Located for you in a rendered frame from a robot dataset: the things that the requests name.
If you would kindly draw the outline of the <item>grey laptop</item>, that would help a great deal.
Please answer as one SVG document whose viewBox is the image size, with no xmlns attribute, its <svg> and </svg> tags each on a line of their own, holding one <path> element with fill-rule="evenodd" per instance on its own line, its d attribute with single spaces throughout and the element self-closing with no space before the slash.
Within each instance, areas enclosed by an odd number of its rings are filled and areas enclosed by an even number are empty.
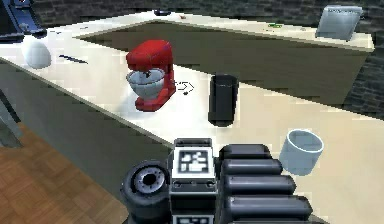
<svg viewBox="0 0 384 224">
<path fill-rule="evenodd" d="M 315 36 L 350 41 L 362 14 L 359 6 L 327 5 Z"/>
</svg>

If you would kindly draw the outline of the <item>black cylindrical container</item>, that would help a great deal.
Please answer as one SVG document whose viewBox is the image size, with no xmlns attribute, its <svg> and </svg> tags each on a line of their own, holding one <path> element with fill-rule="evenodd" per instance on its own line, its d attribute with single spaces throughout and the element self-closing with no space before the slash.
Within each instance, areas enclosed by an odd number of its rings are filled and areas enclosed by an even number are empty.
<svg viewBox="0 0 384 224">
<path fill-rule="evenodd" d="M 217 127 L 234 122 L 239 83 L 236 77 L 217 74 L 211 77 L 208 121 Z"/>
</svg>

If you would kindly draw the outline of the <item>dark thin knife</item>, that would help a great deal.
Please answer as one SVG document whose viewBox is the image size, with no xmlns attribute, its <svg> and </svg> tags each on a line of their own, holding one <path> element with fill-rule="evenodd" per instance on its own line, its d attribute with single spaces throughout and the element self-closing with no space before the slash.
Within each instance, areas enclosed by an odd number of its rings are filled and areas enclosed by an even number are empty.
<svg viewBox="0 0 384 224">
<path fill-rule="evenodd" d="M 78 59 L 78 58 L 74 58 L 74 57 L 71 57 L 71 56 L 68 56 L 68 55 L 59 55 L 60 58 L 64 58 L 68 61 L 72 61 L 72 62 L 76 62 L 76 63 L 83 63 L 83 64 L 88 64 L 87 61 L 84 61 L 84 60 L 81 60 L 81 59 Z"/>
</svg>

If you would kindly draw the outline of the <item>pale blue cup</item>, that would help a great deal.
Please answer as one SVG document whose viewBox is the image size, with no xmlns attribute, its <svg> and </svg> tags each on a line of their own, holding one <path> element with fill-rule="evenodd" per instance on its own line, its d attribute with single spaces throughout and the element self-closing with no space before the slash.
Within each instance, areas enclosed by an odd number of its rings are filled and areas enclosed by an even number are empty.
<svg viewBox="0 0 384 224">
<path fill-rule="evenodd" d="M 290 130 L 279 155 L 282 167 L 291 174 L 306 176 L 324 150 L 322 139 L 306 129 Z"/>
</svg>

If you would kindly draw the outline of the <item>white kitchen counter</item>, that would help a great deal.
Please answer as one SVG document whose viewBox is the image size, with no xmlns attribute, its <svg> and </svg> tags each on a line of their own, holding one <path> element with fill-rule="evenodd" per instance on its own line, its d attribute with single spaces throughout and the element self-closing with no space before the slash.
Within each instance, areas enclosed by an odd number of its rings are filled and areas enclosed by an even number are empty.
<svg viewBox="0 0 384 224">
<path fill-rule="evenodd" d="M 174 76 L 190 84 L 159 110 L 141 112 L 126 54 L 167 40 Z M 319 38 L 309 27 L 142 12 L 55 27 L 48 67 L 33 69 L 20 44 L 0 44 L 0 90 L 21 121 L 107 191 L 144 159 L 163 159 L 177 138 L 215 149 L 262 143 L 278 155 L 288 134 L 316 133 L 324 149 L 297 178 L 329 224 L 384 224 L 384 121 L 342 109 L 370 35 Z"/>
</svg>

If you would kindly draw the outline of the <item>red stand mixer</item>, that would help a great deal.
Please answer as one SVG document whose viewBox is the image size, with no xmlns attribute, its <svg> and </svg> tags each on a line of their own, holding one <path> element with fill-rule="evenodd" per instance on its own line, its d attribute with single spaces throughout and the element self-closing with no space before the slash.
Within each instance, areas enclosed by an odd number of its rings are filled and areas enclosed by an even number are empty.
<svg viewBox="0 0 384 224">
<path fill-rule="evenodd" d="M 126 55 L 131 72 L 126 79 L 137 95 L 136 109 L 155 112 L 175 93 L 172 46 L 165 40 L 147 40 Z"/>
</svg>

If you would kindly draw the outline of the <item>white egg-shaped object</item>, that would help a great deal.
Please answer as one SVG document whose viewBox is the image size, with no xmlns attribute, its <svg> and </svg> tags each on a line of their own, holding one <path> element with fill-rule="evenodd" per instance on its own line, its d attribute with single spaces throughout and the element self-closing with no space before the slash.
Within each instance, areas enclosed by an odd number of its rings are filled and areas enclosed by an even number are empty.
<svg viewBox="0 0 384 224">
<path fill-rule="evenodd" d="M 33 69 L 42 69 L 51 65 L 51 53 L 47 46 L 33 36 L 24 37 L 22 54 L 26 64 Z"/>
</svg>

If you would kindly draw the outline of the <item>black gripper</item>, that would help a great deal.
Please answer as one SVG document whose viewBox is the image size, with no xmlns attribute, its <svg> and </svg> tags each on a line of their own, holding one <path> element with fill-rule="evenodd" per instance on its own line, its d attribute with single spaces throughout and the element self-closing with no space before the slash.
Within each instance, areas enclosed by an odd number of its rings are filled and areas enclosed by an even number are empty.
<svg viewBox="0 0 384 224">
<path fill-rule="evenodd" d="M 120 193 L 128 210 L 123 224 L 170 222 L 169 173 L 164 163 L 147 160 L 134 166 L 123 179 Z"/>
</svg>

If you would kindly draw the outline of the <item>dark blue appliance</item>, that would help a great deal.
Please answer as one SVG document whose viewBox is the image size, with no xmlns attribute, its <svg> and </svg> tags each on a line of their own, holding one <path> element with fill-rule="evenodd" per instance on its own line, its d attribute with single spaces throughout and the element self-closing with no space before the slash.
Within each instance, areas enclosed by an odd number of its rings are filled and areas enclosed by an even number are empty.
<svg viewBox="0 0 384 224">
<path fill-rule="evenodd" d="M 0 43 L 22 42 L 25 35 L 46 36 L 32 4 L 33 0 L 0 0 Z"/>
</svg>

